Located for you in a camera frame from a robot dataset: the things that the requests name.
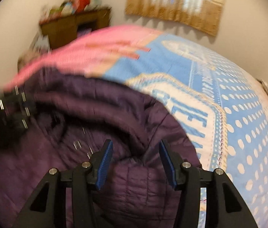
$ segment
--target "bed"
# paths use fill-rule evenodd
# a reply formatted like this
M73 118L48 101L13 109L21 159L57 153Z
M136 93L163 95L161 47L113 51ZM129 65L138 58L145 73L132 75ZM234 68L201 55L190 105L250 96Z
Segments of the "bed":
M5 86L43 66L119 82L161 101L193 142L204 170L226 171L257 224L268 228L268 96L261 84L208 48L161 31L102 29L44 55ZM204 227L201 192L199 227Z

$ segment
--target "wooden dresser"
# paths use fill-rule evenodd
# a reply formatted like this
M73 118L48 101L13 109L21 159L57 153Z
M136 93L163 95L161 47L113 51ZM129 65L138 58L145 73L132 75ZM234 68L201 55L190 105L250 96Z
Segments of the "wooden dresser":
M40 24L40 28L43 35L48 35L51 49L57 49L76 39L78 29L90 28L94 31L108 27L110 13L109 7L83 11Z

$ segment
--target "blue gripper pad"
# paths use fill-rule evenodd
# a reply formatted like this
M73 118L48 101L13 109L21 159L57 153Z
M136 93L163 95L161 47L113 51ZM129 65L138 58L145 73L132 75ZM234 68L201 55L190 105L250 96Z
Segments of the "blue gripper pad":
M159 143L159 155L161 158L163 168L166 173L168 183L173 189L175 189L177 187L176 178L175 178L175 168L173 166L172 160L168 154L168 151L163 141Z
M111 140L107 140L103 145L103 149L105 150L100 166L97 171L97 181L96 181L96 189L99 191L106 182L106 177L108 174L110 162L113 155L113 142Z

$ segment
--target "pink blanket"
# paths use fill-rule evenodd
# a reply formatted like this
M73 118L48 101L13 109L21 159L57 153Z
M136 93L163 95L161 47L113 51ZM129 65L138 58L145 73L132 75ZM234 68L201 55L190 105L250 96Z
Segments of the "pink blanket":
M25 66L4 89L19 86L42 67L56 67L60 72L101 76L120 57L138 59L137 50L149 51L145 45L162 32L133 25L109 27L82 36L70 44L43 55Z

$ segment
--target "purple puffer jacket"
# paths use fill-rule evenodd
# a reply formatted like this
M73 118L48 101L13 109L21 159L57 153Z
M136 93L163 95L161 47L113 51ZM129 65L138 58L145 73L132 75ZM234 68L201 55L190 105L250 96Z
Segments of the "purple puffer jacket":
M172 227L180 192L167 184L158 143L200 167L180 124L154 98L126 86L42 69L25 84L39 113L19 143L0 151L0 223L10 227L27 198L53 167L72 169L88 161L88 145L114 143L106 184L93 195L115 227ZM81 149L73 143L79 141ZM71 206L67 207L71 223Z

